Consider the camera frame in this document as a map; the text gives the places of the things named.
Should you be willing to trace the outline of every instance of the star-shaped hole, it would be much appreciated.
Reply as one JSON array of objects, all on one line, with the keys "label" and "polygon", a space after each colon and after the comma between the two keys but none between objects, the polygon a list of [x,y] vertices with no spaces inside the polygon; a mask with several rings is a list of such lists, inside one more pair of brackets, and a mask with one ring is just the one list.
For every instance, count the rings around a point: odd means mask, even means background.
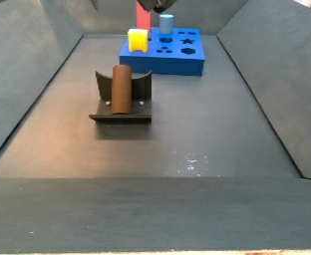
[{"label": "star-shaped hole", "polygon": [[184,44],[192,44],[192,43],[193,43],[193,40],[191,40],[191,39],[183,39],[181,42],[183,42]]}]

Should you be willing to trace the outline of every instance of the circular hole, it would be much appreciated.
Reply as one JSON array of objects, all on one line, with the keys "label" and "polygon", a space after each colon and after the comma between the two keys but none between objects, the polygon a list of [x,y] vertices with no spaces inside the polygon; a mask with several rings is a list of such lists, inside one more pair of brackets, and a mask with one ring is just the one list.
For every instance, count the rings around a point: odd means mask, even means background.
[{"label": "circular hole", "polygon": [[163,43],[171,43],[172,42],[172,38],[169,37],[164,37],[159,39]]},{"label": "circular hole", "polygon": [[184,48],[181,49],[181,52],[188,55],[195,54],[195,50],[192,48]]}]

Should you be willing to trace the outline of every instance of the gray floor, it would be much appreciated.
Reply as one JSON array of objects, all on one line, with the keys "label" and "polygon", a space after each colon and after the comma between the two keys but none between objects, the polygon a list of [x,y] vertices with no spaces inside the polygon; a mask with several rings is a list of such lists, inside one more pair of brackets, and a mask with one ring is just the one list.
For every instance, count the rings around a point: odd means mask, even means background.
[{"label": "gray floor", "polygon": [[201,78],[155,76],[149,126],[88,118],[122,42],[82,40],[0,154],[0,253],[311,249],[311,180],[215,38]]},{"label": "gray floor", "polygon": [[311,249],[311,181],[0,179],[0,253]]},{"label": "gray floor", "polygon": [[97,125],[94,71],[124,36],[86,36],[0,154],[0,177],[299,177],[215,37],[201,77],[153,76],[153,122]]}]

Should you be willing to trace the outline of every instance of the hole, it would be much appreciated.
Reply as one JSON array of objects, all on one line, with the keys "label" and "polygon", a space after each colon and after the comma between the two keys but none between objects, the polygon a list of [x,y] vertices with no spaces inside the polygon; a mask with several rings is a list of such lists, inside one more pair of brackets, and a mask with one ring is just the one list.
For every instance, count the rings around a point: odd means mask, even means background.
[{"label": "hole", "polygon": [[185,38],[184,40],[181,40],[181,43],[183,43],[183,44],[192,44],[192,43],[193,43],[193,40]]},{"label": "hole", "polygon": [[163,43],[171,43],[172,42],[172,38],[169,37],[164,37],[159,39]]},{"label": "hole", "polygon": [[181,52],[188,55],[195,54],[195,50],[192,48],[184,48],[181,49]]}]

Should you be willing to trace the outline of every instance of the gray wall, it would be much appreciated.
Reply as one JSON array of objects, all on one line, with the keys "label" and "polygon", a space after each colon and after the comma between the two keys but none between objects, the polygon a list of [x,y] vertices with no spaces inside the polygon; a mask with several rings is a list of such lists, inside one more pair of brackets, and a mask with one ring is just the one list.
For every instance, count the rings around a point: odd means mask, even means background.
[{"label": "gray wall", "polygon": [[0,147],[81,37],[46,0],[0,4]]},{"label": "gray wall", "polygon": [[[74,19],[86,34],[126,34],[136,25],[136,0],[54,0],[56,6]],[[175,15],[176,27],[195,27],[215,35],[247,0],[177,0],[165,13]],[[153,25],[157,14],[153,12]]]},{"label": "gray wall", "polygon": [[311,178],[311,9],[294,1],[249,0],[217,37]]}]

